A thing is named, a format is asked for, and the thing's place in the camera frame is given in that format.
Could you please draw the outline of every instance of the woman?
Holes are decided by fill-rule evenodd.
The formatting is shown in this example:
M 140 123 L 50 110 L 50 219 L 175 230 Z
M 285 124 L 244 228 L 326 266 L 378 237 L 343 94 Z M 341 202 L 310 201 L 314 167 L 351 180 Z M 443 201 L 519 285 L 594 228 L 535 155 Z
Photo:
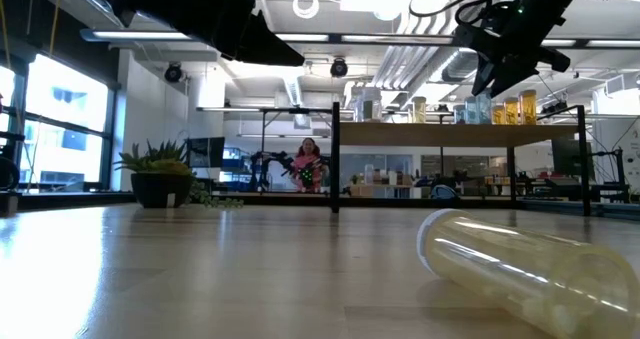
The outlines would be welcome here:
M 302 141 L 300 149 L 298 149 L 298 155 L 296 155 L 293 161 L 294 168 L 294 183 L 298 187 L 299 192 L 316 193 L 320 191 L 322 182 L 322 172 L 327 170 L 325 165 L 320 164 L 320 148 L 316 145 L 316 142 L 311 138 L 305 138 Z M 305 169 L 310 169 L 311 185 L 303 181 L 302 176 L 309 174 Z

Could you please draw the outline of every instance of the security camera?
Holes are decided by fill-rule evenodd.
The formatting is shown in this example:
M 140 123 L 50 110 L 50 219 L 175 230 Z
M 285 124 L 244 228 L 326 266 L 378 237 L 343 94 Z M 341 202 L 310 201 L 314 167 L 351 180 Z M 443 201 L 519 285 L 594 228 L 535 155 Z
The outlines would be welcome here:
M 179 83 L 184 75 L 184 72 L 180 67 L 180 63 L 169 63 L 169 68 L 167 68 L 167 71 L 164 72 L 164 78 L 169 83 Z
M 331 76 L 334 78 L 342 78 L 349 72 L 349 67 L 344 58 L 335 58 L 331 64 Z

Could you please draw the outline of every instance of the ceiling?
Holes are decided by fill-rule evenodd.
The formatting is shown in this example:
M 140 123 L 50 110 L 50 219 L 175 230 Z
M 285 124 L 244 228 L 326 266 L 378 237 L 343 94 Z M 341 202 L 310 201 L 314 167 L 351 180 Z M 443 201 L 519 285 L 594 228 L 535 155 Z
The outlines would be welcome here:
M 383 21 L 376 18 L 371 12 L 341 11 L 340 4 L 334 1 L 339 2 L 340 0 L 319 0 L 319 12 L 311 19 L 302 19 L 294 13 L 293 0 L 257 0 L 257 6 L 258 9 L 268 13 L 266 17 L 270 28 L 279 33 L 396 33 L 402 31 L 401 16 L 392 21 Z M 60 5 L 63 10 L 90 28 L 117 28 L 112 19 L 92 6 L 87 0 L 60 0 Z M 555 27 L 550 37 L 640 38 L 640 21 L 635 15 L 639 11 L 640 0 L 575 0 L 565 12 L 566 23 L 561 27 Z M 134 19 L 131 29 L 169 30 L 169 28 L 139 15 Z M 444 30 L 445 28 L 441 29 L 440 33 L 446 34 Z M 160 42 L 136 45 L 136 47 L 140 46 L 144 47 L 146 53 L 159 53 L 160 58 L 171 52 L 212 50 L 199 43 Z M 348 80 L 369 82 L 376 77 L 381 65 L 398 62 L 398 69 L 409 65 L 410 56 L 399 59 L 398 55 L 403 53 L 404 55 L 411 55 L 411 53 L 417 55 L 415 51 L 393 52 L 388 47 L 373 45 L 294 44 L 292 47 L 302 53 L 311 64 L 310 67 L 305 68 L 304 75 L 299 80 L 303 92 L 342 94 Z M 417 88 L 423 85 L 428 74 L 432 73 L 440 63 L 438 59 L 446 59 L 446 55 L 441 52 L 439 50 L 431 54 L 429 60 L 425 61 L 424 65 L 416 72 L 415 77 L 412 77 L 411 85 L 405 91 L 413 94 Z M 546 95 L 549 92 L 548 85 L 552 91 L 574 88 L 567 89 L 570 101 L 588 102 L 591 96 L 589 90 L 602 83 L 602 81 L 594 79 L 608 78 L 624 69 L 638 69 L 640 71 L 640 51 L 567 50 L 564 53 L 572 60 L 572 69 L 569 72 L 554 73 L 546 69 L 540 70 L 540 77 L 544 79 L 544 84 L 540 78 L 531 77 L 505 92 L 501 98 L 514 95 L 524 89 L 536 89 L 538 93 Z M 348 79 L 331 78 L 329 68 L 335 57 L 346 59 L 349 65 Z M 166 67 L 168 63 L 160 60 L 151 64 L 160 69 Z M 215 65 L 222 65 L 229 75 L 226 89 L 227 97 L 232 101 L 235 98 L 273 97 L 275 92 L 284 91 L 283 80 L 277 76 L 243 75 L 243 67 L 245 66 L 243 63 L 220 59 L 217 64 L 202 61 L 187 62 L 183 63 L 183 68 L 189 75 L 197 76 L 204 75 Z M 472 80 L 473 76 L 459 87 L 454 88 L 450 94 L 428 98 L 428 100 L 431 103 L 440 100 L 449 101 L 449 98 L 455 98 L 455 101 L 463 100 L 470 95 L 471 86 L 469 84 L 472 83 Z

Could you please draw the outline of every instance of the black planter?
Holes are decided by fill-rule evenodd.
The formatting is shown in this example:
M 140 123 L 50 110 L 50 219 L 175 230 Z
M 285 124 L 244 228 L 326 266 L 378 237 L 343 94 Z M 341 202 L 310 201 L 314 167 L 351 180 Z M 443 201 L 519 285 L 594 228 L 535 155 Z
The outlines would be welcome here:
M 172 207 L 179 207 L 189 196 L 192 180 L 190 175 L 131 174 L 133 195 L 145 208 L 167 208 L 170 197 L 173 197 Z

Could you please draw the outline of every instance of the potted plant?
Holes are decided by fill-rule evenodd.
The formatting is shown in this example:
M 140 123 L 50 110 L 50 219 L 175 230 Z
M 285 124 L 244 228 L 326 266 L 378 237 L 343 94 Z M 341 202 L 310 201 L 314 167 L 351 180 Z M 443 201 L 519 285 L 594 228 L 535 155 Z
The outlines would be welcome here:
M 185 144 L 162 142 L 159 148 L 147 141 L 147 152 L 139 154 L 139 145 L 133 144 L 131 153 L 120 153 L 122 160 L 114 163 L 118 169 L 129 169 L 133 194 L 145 208 L 181 206 L 189 197 L 194 176 L 185 164 Z

